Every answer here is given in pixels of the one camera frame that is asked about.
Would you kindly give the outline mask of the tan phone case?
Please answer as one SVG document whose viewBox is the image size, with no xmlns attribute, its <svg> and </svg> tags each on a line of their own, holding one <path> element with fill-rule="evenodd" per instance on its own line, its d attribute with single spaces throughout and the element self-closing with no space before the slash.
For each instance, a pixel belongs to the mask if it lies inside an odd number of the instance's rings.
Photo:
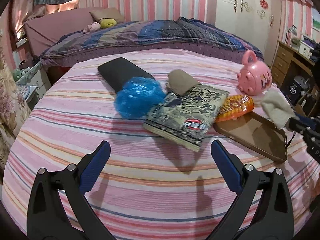
<svg viewBox="0 0 320 240">
<path fill-rule="evenodd" d="M 283 129 L 257 113 L 213 124 L 220 134 L 238 142 L 275 163 L 287 160 L 287 137 Z"/>
</svg>

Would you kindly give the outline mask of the orange snack wrapper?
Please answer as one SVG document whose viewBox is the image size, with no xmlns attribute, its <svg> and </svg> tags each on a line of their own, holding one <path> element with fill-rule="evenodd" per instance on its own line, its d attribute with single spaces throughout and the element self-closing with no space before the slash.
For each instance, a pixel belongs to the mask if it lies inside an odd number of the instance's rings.
<svg viewBox="0 0 320 240">
<path fill-rule="evenodd" d="M 220 113 L 215 118 L 214 122 L 223 122 L 228 120 L 236 120 L 237 118 L 253 111 L 254 101 L 247 95 L 229 96 L 223 106 L 220 108 Z"/>
</svg>

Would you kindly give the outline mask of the white cloth rag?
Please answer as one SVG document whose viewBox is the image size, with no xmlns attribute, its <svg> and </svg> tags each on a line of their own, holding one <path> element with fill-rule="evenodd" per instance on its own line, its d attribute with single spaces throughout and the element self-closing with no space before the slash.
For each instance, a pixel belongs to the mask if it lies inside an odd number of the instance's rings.
<svg viewBox="0 0 320 240">
<path fill-rule="evenodd" d="M 274 90 L 269 90 L 264 94 L 261 106 L 278 129 L 286 127 L 290 119 L 298 119 L 285 97 Z"/>
</svg>

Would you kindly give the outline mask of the pink piggy bank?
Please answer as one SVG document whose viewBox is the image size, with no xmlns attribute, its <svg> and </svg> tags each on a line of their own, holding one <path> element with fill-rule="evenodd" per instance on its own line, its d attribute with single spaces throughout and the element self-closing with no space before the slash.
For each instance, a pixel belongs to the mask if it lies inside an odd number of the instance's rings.
<svg viewBox="0 0 320 240">
<path fill-rule="evenodd" d="M 258 60 L 254 51 L 247 50 L 244 53 L 242 65 L 237 74 L 238 90 L 249 96 L 257 96 L 271 87 L 270 68 L 263 61 Z"/>
</svg>

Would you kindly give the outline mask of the black rectangular case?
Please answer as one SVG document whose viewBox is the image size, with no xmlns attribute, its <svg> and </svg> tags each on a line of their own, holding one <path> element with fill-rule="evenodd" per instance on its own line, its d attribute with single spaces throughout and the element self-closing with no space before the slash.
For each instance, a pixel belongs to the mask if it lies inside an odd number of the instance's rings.
<svg viewBox="0 0 320 240">
<path fill-rule="evenodd" d="M 103 63 L 98 67 L 98 72 L 115 93 L 118 93 L 133 77 L 154 79 L 151 74 L 123 57 Z"/>
</svg>

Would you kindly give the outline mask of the pink plush toy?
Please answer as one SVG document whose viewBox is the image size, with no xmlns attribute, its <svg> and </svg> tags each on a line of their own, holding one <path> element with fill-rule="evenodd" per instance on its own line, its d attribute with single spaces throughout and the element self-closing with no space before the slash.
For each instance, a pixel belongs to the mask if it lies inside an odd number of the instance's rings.
<svg viewBox="0 0 320 240">
<path fill-rule="evenodd" d="M 83 29 L 83 33 L 84 34 L 88 34 L 94 31 L 97 31 L 101 28 L 101 25 L 98 22 L 94 22 L 92 24 L 87 25 L 84 29 Z"/>
</svg>

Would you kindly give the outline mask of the yellow plush toy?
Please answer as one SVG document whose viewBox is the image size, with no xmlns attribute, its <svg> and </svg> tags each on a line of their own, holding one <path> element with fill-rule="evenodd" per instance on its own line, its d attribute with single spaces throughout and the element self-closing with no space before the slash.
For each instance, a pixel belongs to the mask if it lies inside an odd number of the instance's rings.
<svg viewBox="0 0 320 240">
<path fill-rule="evenodd" d="M 117 21 L 112 18 L 103 18 L 99 21 L 99 24 L 101 29 L 106 29 L 106 28 L 114 27 L 115 25 L 117 25 Z"/>
</svg>

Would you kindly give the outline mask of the pink striped bed sheet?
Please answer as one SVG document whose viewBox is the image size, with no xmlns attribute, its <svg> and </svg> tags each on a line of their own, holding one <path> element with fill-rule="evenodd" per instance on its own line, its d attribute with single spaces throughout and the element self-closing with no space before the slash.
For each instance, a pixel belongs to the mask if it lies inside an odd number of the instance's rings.
<svg viewBox="0 0 320 240">
<path fill-rule="evenodd" d="M 142 120 L 121 118 L 98 73 L 112 59 L 72 64 L 37 103 L 10 150 L 4 207 L 25 231 L 37 171 L 63 170 L 106 140 L 111 157 L 86 198 L 108 230 L 117 239 L 205 239 L 235 198 L 212 159 L 212 141 L 259 170 L 277 165 L 213 129 L 193 152 L 148 132 Z"/>
</svg>

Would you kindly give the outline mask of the purple plaid quilt bed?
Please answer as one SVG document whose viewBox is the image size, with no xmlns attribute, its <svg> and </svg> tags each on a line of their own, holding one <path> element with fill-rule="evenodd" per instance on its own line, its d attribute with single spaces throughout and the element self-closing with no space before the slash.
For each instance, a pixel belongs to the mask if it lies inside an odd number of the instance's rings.
<svg viewBox="0 0 320 240">
<path fill-rule="evenodd" d="M 262 51 L 242 38 L 194 18 L 133 21 L 91 33 L 64 35 L 39 57 L 46 67 L 72 67 L 97 57 L 149 49 L 182 49 L 241 63 L 247 50 L 263 60 Z"/>
</svg>

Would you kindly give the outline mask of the tan pillow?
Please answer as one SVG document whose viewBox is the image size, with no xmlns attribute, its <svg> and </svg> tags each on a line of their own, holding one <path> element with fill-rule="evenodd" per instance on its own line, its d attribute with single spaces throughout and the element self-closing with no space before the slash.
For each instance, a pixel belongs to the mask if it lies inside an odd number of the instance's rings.
<svg viewBox="0 0 320 240">
<path fill-rule="evenodd" d="M 96 22 L 103 19 L 114 19 L 117 23 L 125 22 L 124 16 L 116 8 L 94 8 L 89 13 Z"/>
</svg>

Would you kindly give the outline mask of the wooden desk with drawers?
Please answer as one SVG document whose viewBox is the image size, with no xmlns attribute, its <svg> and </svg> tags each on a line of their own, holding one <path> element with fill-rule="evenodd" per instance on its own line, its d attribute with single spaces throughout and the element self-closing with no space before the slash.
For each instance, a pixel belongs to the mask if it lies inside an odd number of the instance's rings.
<svg viewBox="0 0 320 240">
<path fill-rule="evenodd" d="M 300 115 L 319 115 L 319 86 L 311 72 L 314 63 L 298 51 L 278 42 L 271 67 L 273 82 Z"/>
</svg>

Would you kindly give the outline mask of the floral beige curtain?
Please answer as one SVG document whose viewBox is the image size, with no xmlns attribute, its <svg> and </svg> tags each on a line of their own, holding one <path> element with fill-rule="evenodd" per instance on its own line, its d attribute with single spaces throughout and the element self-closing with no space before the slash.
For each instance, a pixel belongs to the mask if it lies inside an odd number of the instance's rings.
<svg viewBox="0 0 320 240">
<path fill-rule="evenodd" d="M 4 174 L 10 149 L 31 110 L 19 93 L 13 75 L 5 61 L 1 49 L 0 64 L 0 156 L 1 175 Z"/>
</svg>

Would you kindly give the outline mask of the blue plastic bag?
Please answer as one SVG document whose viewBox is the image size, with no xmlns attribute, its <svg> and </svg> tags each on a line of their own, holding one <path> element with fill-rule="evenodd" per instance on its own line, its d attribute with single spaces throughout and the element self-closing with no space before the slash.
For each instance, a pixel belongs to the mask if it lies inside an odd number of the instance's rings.
<svg viewBox="0 0 320 240">
<path fill-rule="evenodd" d="M 166 94 L 161 84 L 146 77 L 133 77 L 117 93 L 114 107 L 122 118 L 139 119 L 164 102 Z"/>
</svg>

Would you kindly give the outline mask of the white wardrobe with decals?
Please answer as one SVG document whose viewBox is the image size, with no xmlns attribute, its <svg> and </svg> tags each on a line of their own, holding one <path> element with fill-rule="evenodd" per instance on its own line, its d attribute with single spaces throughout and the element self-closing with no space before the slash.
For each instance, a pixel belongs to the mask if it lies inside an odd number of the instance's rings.
<svg viewBox="0 0 320 240">
<path fill-rule="evenodd" d="M 281 0 L 216 0 L 215 26 L 253 44 L 268 66 L 276 55 Z"/>
</svg>

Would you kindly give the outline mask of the grey paperback book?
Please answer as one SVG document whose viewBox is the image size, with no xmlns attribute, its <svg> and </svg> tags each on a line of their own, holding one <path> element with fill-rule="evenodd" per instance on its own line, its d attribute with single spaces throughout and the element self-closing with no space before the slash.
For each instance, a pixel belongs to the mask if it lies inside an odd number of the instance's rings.
<svg viewBox="0 0 320 240">
<path fill-rule="evenodd" d="M 194 152 L 212 127 L 229 91 L 196 85 L 183 96 L 168 93 L 164 102 L 153 107 L 143 127 Z"/>
</svg>

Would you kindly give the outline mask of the pink headboard cover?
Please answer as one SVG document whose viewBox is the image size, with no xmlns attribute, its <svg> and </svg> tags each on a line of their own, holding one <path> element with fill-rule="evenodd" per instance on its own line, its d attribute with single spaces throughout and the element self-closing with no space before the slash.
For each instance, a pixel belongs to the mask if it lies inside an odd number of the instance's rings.
<svg viewBox="0 0 320 240">
<path fill-rule="evenodd" d="M 42 17 L 33 18 L 24 23 L 29 46 L 34 56 L 58 42 L 64 35 L 82 32 L 94 22 L 90 12 L 96 8 L 81 8 L 55 12 Z"/>
</svg>

